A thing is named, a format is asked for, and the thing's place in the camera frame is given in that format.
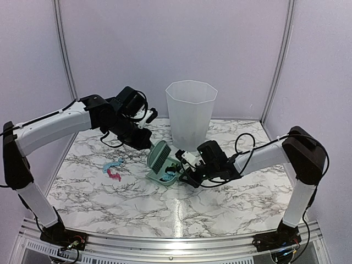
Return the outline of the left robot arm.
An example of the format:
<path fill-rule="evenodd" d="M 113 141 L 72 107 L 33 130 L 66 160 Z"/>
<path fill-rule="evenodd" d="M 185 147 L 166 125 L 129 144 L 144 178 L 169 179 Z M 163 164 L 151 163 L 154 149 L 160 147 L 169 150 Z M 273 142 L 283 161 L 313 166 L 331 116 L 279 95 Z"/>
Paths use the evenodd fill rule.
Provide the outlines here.
<path fill-rule="evenodd" d="M 113 134 L 119 146 L 136 150 L 151 147 L 151 131 L 145 127 L 157 117 L 146 97 L 139 91 L 103 98 L 90 95 L 68 106 L 29 121 L 3 125 L 1 131 L 4 179 L 24 204 L 48 229 L 48 236 L 58 245 L 69 241 L 69 232 L 59 224 L 59 215 L 47 200 L 42 188 L 53 178 L 52 173 L 73 135 L 87 130 L 100 130 L 103 138 Z"/>

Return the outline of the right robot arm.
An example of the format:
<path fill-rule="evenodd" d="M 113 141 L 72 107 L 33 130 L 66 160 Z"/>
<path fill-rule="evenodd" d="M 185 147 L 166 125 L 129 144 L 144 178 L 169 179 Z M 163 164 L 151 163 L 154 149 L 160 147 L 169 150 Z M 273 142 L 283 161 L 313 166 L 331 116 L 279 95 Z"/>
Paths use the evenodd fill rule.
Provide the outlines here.
<path fill-rule="evenodd" d="M 262 169 L 282 164 L 292 166 L 296 183 L 283 218 L 272 235 L 277 246 L 292 240 L 294 230 L 311 206 L 318 185 L 330 167 L 326 148 L 299 126 L 262 146 L 236 151 L 231 157 L 214 140 L 204 142 L 197 151 L 198 156 L 184 150 L 175 154 L 183 171 L 179 180 L 194 188 L 205 188 L 204 181 L 211 182 L 210 188 L 216 188 Z"/>

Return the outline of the light blue paper scrap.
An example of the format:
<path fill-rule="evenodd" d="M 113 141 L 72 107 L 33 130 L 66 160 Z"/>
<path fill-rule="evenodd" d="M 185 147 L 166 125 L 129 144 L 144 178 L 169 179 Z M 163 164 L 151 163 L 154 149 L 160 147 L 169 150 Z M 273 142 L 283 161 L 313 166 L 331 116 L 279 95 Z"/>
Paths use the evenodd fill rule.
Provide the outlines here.
<path fill-rule="evenodd" d="M 174 172 L 165 172 L 163 173 L 163 175 L 161 176 L 161 178 L 159 179 L 161 182 L 169 182 L 171 180 L 173 180 L 176 177 L 176 173 Z"/>

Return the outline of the green plastic dustpan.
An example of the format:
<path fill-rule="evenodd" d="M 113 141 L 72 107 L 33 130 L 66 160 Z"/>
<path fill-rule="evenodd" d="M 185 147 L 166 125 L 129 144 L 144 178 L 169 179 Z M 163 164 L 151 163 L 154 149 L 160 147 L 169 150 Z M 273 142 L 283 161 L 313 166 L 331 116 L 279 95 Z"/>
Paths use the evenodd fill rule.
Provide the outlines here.
<path fill-rule="evenodd" d="M 171 186 L 181 176 L 181 169 L 179 161 L 168 157 L 158 173 L 151 170 L 146 178 L 163 186 Z"/>

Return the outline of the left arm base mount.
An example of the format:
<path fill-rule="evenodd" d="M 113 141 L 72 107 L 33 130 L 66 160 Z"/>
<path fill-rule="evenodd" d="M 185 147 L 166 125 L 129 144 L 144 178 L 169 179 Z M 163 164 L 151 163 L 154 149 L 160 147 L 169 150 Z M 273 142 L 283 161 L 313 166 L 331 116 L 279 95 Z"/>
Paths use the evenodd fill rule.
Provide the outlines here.
<path fill-rule="evenodd" d="M 43 227 L 40 240 L 63 248 L 67 248 L 69 245 L 77 242 L 78 244 L 73 245 L 73 247 L 78 250 L 84 250 L 88 235 L 84 232 L 67 229 L 57 210 L 54 209 L 54 211 L 57 215 L 58 222 L 49 228 Z"/>

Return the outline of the pink scrap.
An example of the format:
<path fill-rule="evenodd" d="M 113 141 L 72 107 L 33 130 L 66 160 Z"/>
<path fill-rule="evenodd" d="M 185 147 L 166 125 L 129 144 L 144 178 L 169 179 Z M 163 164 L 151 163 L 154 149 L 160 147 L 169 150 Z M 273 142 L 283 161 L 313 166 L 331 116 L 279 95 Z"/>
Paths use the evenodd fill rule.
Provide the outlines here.
<path fill-rule="evenodd" d="M 121 182 L 121 176 L 119 173 L 113 173 L 110 169 L 107 169 L 107 174 L 111 179 L 118 180 Z"/>

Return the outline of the green hand brush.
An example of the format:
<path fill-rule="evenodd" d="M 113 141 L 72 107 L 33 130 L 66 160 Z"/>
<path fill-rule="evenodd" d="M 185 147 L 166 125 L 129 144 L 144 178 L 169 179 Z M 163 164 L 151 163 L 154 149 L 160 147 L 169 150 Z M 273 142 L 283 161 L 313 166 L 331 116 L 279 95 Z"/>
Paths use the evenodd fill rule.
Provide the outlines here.
<path fill-rule="evenodd" d="M 169 157 L 171 148 L 166 141 L 160 140 L 151 145 L 150 153 L 147 157 L 147 166 L 155 173 L 158 174 L 163 167 L 165 161 Z"/>

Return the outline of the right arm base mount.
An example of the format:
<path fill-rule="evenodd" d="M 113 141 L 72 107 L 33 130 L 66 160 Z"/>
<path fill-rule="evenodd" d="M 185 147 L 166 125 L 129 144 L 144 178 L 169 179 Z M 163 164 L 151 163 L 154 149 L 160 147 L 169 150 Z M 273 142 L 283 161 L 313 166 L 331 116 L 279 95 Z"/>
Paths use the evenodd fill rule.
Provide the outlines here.
<path fill-rule="evenodd" d="M 302 239 L 298 228 L 299 222 L 300 217 L 293 222 L 283 217 L 274 231 L 254 235 L 252 244 L 258 252 L 300 244 Z"/>

